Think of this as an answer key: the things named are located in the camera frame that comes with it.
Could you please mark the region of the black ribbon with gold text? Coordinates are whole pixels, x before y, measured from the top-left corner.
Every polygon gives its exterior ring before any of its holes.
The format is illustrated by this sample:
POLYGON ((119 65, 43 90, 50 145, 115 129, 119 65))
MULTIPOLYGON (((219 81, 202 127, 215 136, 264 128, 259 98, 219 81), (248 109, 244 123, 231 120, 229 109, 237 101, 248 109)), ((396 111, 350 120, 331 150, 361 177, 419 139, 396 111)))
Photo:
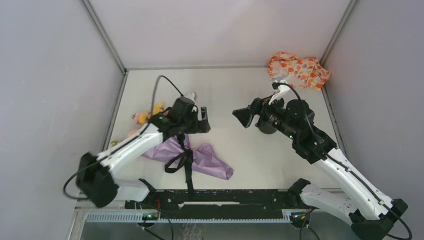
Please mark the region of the black ribbon with gold text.
POLYGON ((190 148, 185 146, 184 140, 186 139, 184 134, 179 134, 176 136, 177 142, 179 143, 182 153, 170 159, 164 165, 164 171, 168 174, 176 173, 181 168, 184 168, 185 174, 185 183, 187 185, 187 193, 192 196, 195 193, 193 185, 193 169, 192 165, 194 162, 194 154, 190 148))

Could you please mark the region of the flower bouquet purple paper wrap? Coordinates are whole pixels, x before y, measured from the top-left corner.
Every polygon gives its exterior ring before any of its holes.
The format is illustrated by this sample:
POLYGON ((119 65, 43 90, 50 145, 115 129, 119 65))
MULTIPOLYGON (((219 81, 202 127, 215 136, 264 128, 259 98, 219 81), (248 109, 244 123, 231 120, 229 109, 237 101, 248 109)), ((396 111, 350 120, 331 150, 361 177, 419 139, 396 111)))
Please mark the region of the flower bouquet purple paper wrap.
POLYGON ((135 115, 141 128, 133 130, 127 139, 112 147, 103 165, 110 167, 115 173, 140 156, 165 165, 183 152, 177 141, 177 135, 184 134, 185 147, 193 151, 192 172, 229 180, 234 170, 217 157, 210 144, 192 148, 188 135, 194 133, 166 133, 170 123, 166 118, 166 109, 160 102, 154 105, 151 112, 144 111, 135 115))

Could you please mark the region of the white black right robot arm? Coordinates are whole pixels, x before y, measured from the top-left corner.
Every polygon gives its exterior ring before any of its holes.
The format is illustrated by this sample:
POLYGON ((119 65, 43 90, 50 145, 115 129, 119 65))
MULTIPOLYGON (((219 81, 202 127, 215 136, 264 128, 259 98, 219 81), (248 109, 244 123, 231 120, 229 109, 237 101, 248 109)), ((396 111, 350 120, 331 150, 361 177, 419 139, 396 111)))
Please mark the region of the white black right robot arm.
POLYGON ((292 141, 294 151, 308 163, 332 178, 346 194, 340 197, 300 178, 291 187, 289 203, 295 208, 308 205, 321 209, 350 226, 362 240, 381 240, 401 219, 408 205, 393 199, 370 183, 324 131, 313 124, 314 112, 306 101, 272 101, 256 98, 232 114, 248 128, 258 116, 258 128, 269 126, 292 141))

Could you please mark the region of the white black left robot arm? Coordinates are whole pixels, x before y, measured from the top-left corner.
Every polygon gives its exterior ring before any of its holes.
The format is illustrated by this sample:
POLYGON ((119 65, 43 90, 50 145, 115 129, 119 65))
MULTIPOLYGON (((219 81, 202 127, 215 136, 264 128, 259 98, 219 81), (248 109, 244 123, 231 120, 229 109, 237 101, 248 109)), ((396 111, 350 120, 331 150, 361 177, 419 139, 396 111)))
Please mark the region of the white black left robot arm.
POLYGON ((113 201, 135 201, 149 209, 157 200, 154 188, 144 179, 119 179, 117 174, 171 137, 183 142, 187 134, 208 133, 210 129, 207 108, 198 107, 194 97, 180 96, 173 106, 152 114, 131 137, 97 155, 85 153, 80 158, 76 186, 97 208, 113 201))

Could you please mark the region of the aluminium corner frame profile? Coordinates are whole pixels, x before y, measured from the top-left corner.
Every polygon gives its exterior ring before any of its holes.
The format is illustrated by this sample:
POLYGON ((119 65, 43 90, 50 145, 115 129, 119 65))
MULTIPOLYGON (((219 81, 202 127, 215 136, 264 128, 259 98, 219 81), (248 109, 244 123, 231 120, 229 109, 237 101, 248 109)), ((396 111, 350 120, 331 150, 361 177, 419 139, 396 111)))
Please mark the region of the aluminium corner frame profile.
POLYGON ((97 14, 93 4, 90 0, 80 0, 79 1, 84 8, 85 12, 88 15, 88 18, 92 22, 94 29, 99 34, 102 42, 104 43, 106 49, 110 53, 111 57, 113 58, 114 62, 116 63, 117 67, 119 68, 119 71, 122 75, 125 75, 127 73, 127 68, 125 67, 121 57, 119 56, 119 53, 117 49, 115 48, 109 34, 107 33, 99 15, 97 14))

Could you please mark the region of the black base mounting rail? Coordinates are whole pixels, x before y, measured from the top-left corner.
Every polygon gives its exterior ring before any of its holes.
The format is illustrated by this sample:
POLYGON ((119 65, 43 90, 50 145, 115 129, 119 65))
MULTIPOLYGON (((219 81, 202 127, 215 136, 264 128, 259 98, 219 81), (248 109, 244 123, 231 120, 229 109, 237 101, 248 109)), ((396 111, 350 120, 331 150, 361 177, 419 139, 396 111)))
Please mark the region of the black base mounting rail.
POLYGON ((126 210, 158 209, 171 220, 285 221, 285 213, 308 206, 286 189, 165 189, 138 203, 126 201, 126 210))

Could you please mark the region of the dark cylindrical vase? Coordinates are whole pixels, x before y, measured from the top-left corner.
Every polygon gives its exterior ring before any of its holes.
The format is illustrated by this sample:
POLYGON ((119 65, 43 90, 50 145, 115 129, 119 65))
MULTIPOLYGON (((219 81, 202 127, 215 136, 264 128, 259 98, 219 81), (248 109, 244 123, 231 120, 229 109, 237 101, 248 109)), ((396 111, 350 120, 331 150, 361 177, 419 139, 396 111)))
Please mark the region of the dark cylindrical vase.
POLYGON ((266 135, 272 135, 277 131, 269 123, 264 122, 262 120, 259 120, 257 122, 256 127, 259 129, 260 132, 262 132, 263 134, 266 134, 266 135))

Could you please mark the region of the orange floral fabric bag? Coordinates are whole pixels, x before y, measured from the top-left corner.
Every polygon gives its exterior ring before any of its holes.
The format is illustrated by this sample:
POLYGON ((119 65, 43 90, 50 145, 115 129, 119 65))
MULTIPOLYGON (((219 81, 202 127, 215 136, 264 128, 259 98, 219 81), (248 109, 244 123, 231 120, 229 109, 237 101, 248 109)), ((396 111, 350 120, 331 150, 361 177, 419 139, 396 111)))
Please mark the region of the orange floral fabric bag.
POLYGON ((267 68, 272 79, 283 78, 297 89, 321 90, 331 76, 316 57, 299 57, 281 51, 271 57, 267 68))

